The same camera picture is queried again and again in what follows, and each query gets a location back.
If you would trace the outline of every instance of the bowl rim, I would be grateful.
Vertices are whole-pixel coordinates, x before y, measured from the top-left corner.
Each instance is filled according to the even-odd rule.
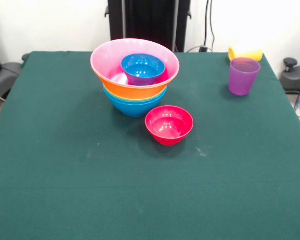
[[[136,106],[137,104],[139,104],[138,106],[142,105],[142,104],[148,104],[148,103],[152,103],[152,102],[155,102],[156,100],[158,99],[162,99],[164,97],[164,95],[166,94],[168,90],[168,87],[165,87],[164,90],[156,97],[152,98],[152,99],[148,99],[148,100],[144,100],[144,101],[129,101],[129,100],[122,100],[122,99],[117,99],[115,96],[113,96],[111,94],[111,92],[109,92],[109,90],[103,86],[103,91],[104,91],[104,94],[108,97],[108,98],[111,98],[112,100],[116,101],[117,103],[123,103],[125,105],[133,105],[133,106]]]
[[[110,98],[110,96],[108,96],[108,93],[104,92],[105,95],[107,96],[107,98],[110,100],[110,102],[115,102],[117,104],[120,104],[120,105],[123,105],[123,106],[129,106],[129,107],[141,107],[141,106],[145,106],[145,105],[149,105],[149,104],[153,104],[157,101],[161,101],[161,99],[164,97],[164,95],[158,97],[158,98],[155,98],[153,100],[149,100],[149,101],[146,101],[146,102],[137,102],[137,104],[131,104],[130,102],[122,102],[122,101],[118,101],[117,99],[114,99],[113,97]]]
[[[99,73],[94,65],[93,65],[93,58],[97,52],[97,50],[99,50],[100,48],[104,47],[104,46],[107,46],[107,45],[111,45],[112,42],[121,42],[121,41],[125,41],[125,40],[132,40],[132,41],[141,41],[141,42],[150,42],[152,44],[155,44],[157,46],[159,46],[160,48],[162,49],[165,49],[165,50],[168,50],[169,52],[171,52],[173,54],[173,57],[176,59],[177,61],[177,71],[175,73],[175,75],[171,76],[168,80],[166,81],[163,81],[163,82],[160,82],[160,83],[157,83],[157,84],[152,84],[152,85],[146,85],[146,86],[137,86],[137,85],[122,85],[122,84],[119,84],[119,83],[116,83],[116,82],[113,82],[111,81],[110,79],[106,78],[105,76],[103,76],[101,73]],[[166,85],[168,84],[169,82],[171,82],[173,79],[175,79],[179,73],[179,70],[180,70],[180,62],[179,62],[179,59],[177,58],[177,56],[168,48],[166,48],[165,46],[162,46],[156,42],[153,42],[153,41],[148,41],[148,40],[144,40],[144,39],[138,39],[138,38],[121,38],[121,39],[116,39],[116,40],[112,40],[112,41],[107,41],[103,44],[101,44],[100,46],[98,46],[91,54],[91,57],[90,57],[90,65],[91,65],[91,68],[92,70],[95,72],[95,74],[97,74],[99,77],[103,78],[105,81],[113,84],[113,85],[117,85],[117,86],[120,86],[120,87],[123,87],[123,88],[129,88],[129,89],[152,89],[152,88],[156,88],[156,87],[159,87],[159,86],[163,86],[163,85]]]
[[[110,92],[108,90],[108,88],[103,84],[104,88],[109,92],[111,93],[113,96],[115,96],[116,98],[118,98],[119,100],[123,100],[123,101],[128,101],[128,102],[142,102],[142,101],[148,101],[148,100],[151,100],[151,99],[154,99],[154,98],[157,98],[159,97],[167,88],[168,86],[166,86],[161,92],[159,92],[158,94],[156,94],[155,96],[152,96],[152,97],[147,97],[147,98],[142,98],[142,99],[130,99],[130,98],[125,98],[125,97],[121,97],[121,96],[118,96],[118,95],[115,95],[113,94],[112,92]]]
[[[182,111],[184,111],[186,114],[188,114],[192,120],[192,126],[190,128],[189,131],[187,131],[185,134],[181,135],[181,136],[178,136],[178,137],[162,137],[162,136],[159,136],[157,134],[155,134],[153,131],[151,131],[148,127],[148,124],[147,124],[147,119],[149,117],[149,114],[154,111],[155,109],[160,109],[160,108],[166,108],[166,107],[173,107],[175,109],[181,109]],[[189,133],[191,133],[192,129],[194,128],[194,125],[195,125],[195,121],[194,121],[194,118],[192,117],[192,115],[190,114],[190,112],[188,112],[187,110],[185,110],[184,108],[182,107],[179,107],[179,106],[174,106],[174,105],[163,105],[163,106],[157,106],[155,107],[154,109],[152,109],[150,112],[147,113],[147,115],[145,116],[145,119],[144,119],[144,123],[145,123],[145,127],[146,129],[148,129],[149,133],[151,133],[153,136],[156,136],[160,139],[167,139],[167,140],[176,140],[176,139],[182,139],[184,137],[186,137]]]
[[[158,62],[161,62],[161,63],[163,64],[163,70],[162,70],[161,72],[159,72],[157,75],[154,75],[154,76],[136,76],[136,75],[134,75],[134,74],[131,74],[131,73],[127,72],[127,70],[124,68],[123,62],[124,62],[125,59],[131,58],[132,56],[135,56],[135,55],[139,55],[139,56],[140,56],[140,55],[144,55],[144,56],[148,56],[148,57],[151,57],[151,58],[156,59]],[[121,61],[121,67],[122,67],[123,71],[125,72],[125,74],[128,74],[128,75],[130,75],[130,76],[133,76],[134,78],[138,78],[138,79],[146,79],[146,80],[147,80],[147,79],[158,78],[158,77],[160,77],[162,74],[164,74],[164,72],[165,72],[165,70],[166,70],[166,65],[165,65],[165,63],[164,63],[163,61],[161,61],[160,58],[158,58],[158,57],[156,57],[156,56],[153,56],[153,55],[151,55],[151,54],[147,54],[147,53],[133,53],[133,54],[130,54],[130,55],[128,55],[128,56],[125,56],[125,57],[122,59],[122,61]]]

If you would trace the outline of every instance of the black cabinet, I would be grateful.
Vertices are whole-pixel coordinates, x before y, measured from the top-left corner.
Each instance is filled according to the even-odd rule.
[[[108,0],[111,40],[145,39],[183,52],[190,3],[191,0]]]

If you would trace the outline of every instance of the yellow cup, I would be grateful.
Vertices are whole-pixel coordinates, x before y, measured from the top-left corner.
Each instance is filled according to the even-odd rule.
[[[230,61],[236,58],[250,58],[260,62],[263,55],[264,52],[262,51],[261,48],[253,48],[251,46],[244,46],[244,45],[231,46],[229,48]]]

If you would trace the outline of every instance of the red bowl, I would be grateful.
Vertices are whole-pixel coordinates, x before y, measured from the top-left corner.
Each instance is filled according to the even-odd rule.
[[[147,114],[145,126],[160,144],[173,146],[188,136],[194,127],[194,119],[181,107],[159,106]]]

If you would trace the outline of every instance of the white wall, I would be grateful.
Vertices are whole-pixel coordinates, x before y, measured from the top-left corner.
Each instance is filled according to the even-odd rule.
[[[31,51],[92,51],[110,40],[107,5],[107,0],[0,0],[1,61],[20,62]],[[205,0],[192,0],[185,50],[204,42],[205,7]],[[300,0],[214,0],[212,22],[215,52],[253,36],[277,74],[285,57],[300,63]]]
[[[0,60],[31,51],[92,51],[110,40],[107,0],[0,0]]]
[[[193,18],[188,20],[186,50],[204,43],[205,9],[205,0],[191,0]],[[294,57],[300,64],[300,0],[213,0],[212,23],[215,52],[227,52],[237,43],[256,42],[277,75],[284,69],[286,57]],[[208,34],[210,47],[212,34]]]

